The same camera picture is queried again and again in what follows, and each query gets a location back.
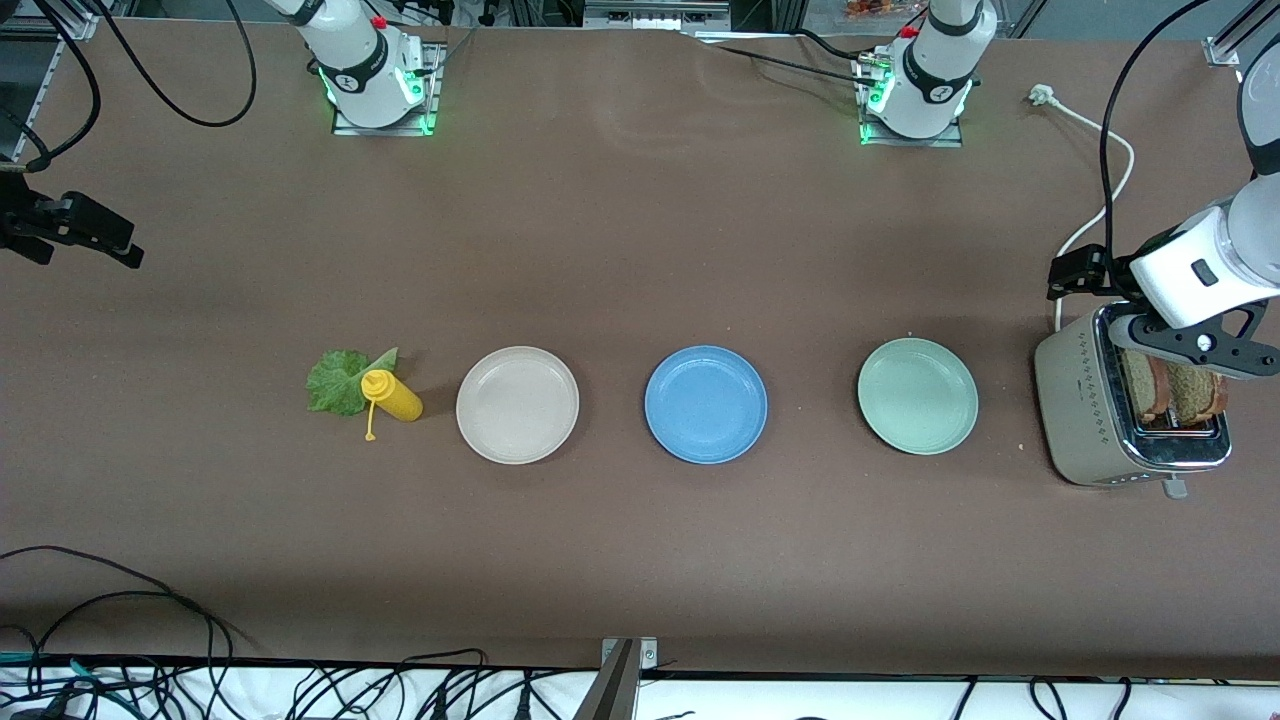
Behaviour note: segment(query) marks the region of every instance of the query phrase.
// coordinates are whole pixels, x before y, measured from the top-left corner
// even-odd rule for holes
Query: brown table
[[[127,32],[188,109],[241,102],[230,26]],[[257,105],[220,131],[166,111],[105,32],[87,46],[102,118],[33,182],[131,218],[147,258],[0,256],[5,548],[161,577],[251,635],[244,655],[590,665],[600,637],[645,634],[673,669],[1276,675],[1280,383],[1236,386],[1235,456],[1187,502],[1065,483],[1039,428],[1047,260],[1100,190],[1094,136],[1021,99],[1050,82],[1098,117],[1128,45],[993,44],[965,147],[931,151],[860,146],[837,82],[664,32],[481,31],[435,137],[335,138],[297,33],[251,35]],[[1245,179],[1234,94],[1196,45],[1152,47],[1116,115],[1139,151],[1123,249]],[[64,136],[86,97],[64,58],[38,129]],[[868,352],[908,334],[980,391],[940,457],[891,450],[852,401]],[[712,468],[668,456],[641,411],[658,361],[704,342],[771,400],[755,448]],[[451,410],[476,360],[520,343],[563,357],[584,401],[561,451],[509,468]],[[306,411],[324,350],[390,346],[428,418],[366,443],[362,419]],[[10,562],[0,616],[122,587]],[[201,643],[134,603],[49,650]]]

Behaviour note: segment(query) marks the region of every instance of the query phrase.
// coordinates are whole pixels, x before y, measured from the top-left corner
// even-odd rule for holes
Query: mustard bottle
[[[369,400],[369,427],[365,439],[374,439],[374,409],[381,407],[402,423],[412,423],[422,415],[422,400],[396,375],[387,370],[369,370],[360,378],[360,392]]]

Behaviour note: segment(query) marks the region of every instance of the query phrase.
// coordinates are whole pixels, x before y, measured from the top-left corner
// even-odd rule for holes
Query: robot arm
[[[365,15],[360,0],[266,0],[298,28],[329,100],[353,124],[380,128],[422,104],[421,40]]]
[[[1280,37],[1240,85],[1238,117],[1256,177],[1112,263],[1115,288],[1133,300],[1111,340],[1175,363],[1236,378],[1280,373],[1280,351],[1251,340],[1267,300],[1280,296]],[[1103,295],[1105,249],[1091,245],[1055,260],[1050,299]],[[1236,333],[1222,319],[1242,311]]]
[[[973,70],[996,35],[989,0],[933,0],[915,37],[899,37],[879,53],[892,72],[868,110],[897,135],[940,135],[964,109]]]

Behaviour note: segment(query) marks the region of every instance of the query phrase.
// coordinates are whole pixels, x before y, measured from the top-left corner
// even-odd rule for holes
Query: bread slice
[[[1120,350],[1125,389],[1140,423],[1151,423],[1169,410],[1171,389],[1165,361],[1133,350]]]
[[[1169,365],[1178,424],[1194,425],[1226,410],[1226,378],[1194,365]]]

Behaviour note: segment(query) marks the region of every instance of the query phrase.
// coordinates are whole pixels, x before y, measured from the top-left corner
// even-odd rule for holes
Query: silver toaster
[[[1176,427],[1144,427],[1125,389],[1120,354],[1107,329],[1125,304],[1098,307],[1036,348],[1036,386],[1053,466],[1082,486],[1165,480],[1184,497],[1179,475],[1220,466],[1231,454],[1225,414]]]

